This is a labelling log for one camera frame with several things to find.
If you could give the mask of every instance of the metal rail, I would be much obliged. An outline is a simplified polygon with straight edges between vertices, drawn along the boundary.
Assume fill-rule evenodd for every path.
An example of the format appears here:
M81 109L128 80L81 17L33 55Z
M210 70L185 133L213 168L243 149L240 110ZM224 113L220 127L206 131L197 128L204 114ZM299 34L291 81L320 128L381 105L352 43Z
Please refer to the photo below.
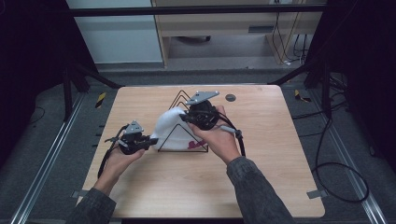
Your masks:
M35 201L38 198L41 190L44 187L44 184L50 174L53 164L58 157L59 152L64 144L64 140L68 135L76 117L78 111L80 110L82 100L84 99L85 93L79 93L78 97L73 105L73 112L70 116L70 119L62 125L60 131L58 132L55 140L52 143L52 146L49 149L49 153L47 154L46 159L44 159L41 164L40 169L35 175L35 180L30 186L29 190L23 197L23 200L18 207L17 211L14 213L10 223L11 224L22 224L25 223L27 218L29 217L30 212L32 211L33 206L35 205Z
M312 91L312 90L310 90L309 93L312 96L312 100L313 100L313 102L315 102L315 105L317 106L318 110L321 110L321 106L319 104L320 96L318 95L318 93L316 91ZM327 117L324 114L321 114L321 116L323 118L323 122L326 123ZM343 164L348 165L351 168L359 171L355 162L352 160L349 153L347 152L347 148L344 145L343 140L341 139L340 135L338 134L336 128L333 125L329 128L329 134L330 134L330 137L334 144L335 151L337 152L338 157L340 158L341 162ZM358 178L356 175L354 175L353 172L347 171L346 173L349 177L349 181L352 184L356 194L360 198L362 198L366 191L364 182L360 178ZM363 203L361 203L361 205L363 206L363 209L365 210L367 217L370 219L370 221L373 224L388 223L384 217L384 214L381 211L381 208L379 207L379 205L376 202L375 197L372 193L370 193L367 200L364 201Z
M318 12L330 7L327 4L286 4L286 5L241 5L241 6L197 6L197 7L113 7L113 8L73 8L67 10L47 10L46 14L72 17L143 16L177 14L222 14L222 13L263 13L263 12Z

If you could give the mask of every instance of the hand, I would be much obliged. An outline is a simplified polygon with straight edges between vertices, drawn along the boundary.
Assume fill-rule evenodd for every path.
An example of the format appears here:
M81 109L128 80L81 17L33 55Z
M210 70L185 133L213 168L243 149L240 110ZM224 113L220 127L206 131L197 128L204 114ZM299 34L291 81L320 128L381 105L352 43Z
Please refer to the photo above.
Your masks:
M145 149L140 149L132 155L125 155L118 147L118 143L115 144L115 147L116 148L114 148L110 153L110 157L107 160L102 175L93 186L95 189L99 189L107 196L110 194L114 185L117 183L126 168L128 168L132 162L141 158L145 153Z
M225 115L224 106L216 106L216 109ZM221 125L227 125L223 120L219 119L217 125L209 131L203 131L191 123L188 123L188 125L192 132L204 139L209 144L210 149L226 164L241 156L233 133L225 132L220 128Z

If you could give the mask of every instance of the white cabinet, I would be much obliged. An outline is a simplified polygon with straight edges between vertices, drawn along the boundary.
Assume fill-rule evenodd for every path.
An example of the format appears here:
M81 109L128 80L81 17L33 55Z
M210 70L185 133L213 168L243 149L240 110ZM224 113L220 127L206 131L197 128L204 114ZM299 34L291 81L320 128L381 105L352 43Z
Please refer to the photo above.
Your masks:
M149 0L66 0L70 8L151 7ZM162 63L153 16L76 17L97 65Z

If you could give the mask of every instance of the forearm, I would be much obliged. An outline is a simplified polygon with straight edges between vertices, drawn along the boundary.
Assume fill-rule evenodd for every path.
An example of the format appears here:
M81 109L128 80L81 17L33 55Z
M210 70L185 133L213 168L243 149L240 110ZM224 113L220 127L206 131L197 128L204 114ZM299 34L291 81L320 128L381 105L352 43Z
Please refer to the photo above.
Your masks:
M116 203L98 189L92 188L81 200L67 223L108 223L113 215Z
M294 223L285 204L253 161L231 161L227 175L235 187L236 200L245 223Z

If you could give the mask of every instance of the white object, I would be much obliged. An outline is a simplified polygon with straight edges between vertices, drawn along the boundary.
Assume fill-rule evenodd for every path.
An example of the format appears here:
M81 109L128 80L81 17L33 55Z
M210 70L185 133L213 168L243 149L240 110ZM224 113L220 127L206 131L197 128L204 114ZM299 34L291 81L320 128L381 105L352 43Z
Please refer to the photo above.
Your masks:
M155 149L185 150L206 145L206 142L192 133L179 114L185 114L180 107L174 107L163 113L157 120L151 138L158 138Z

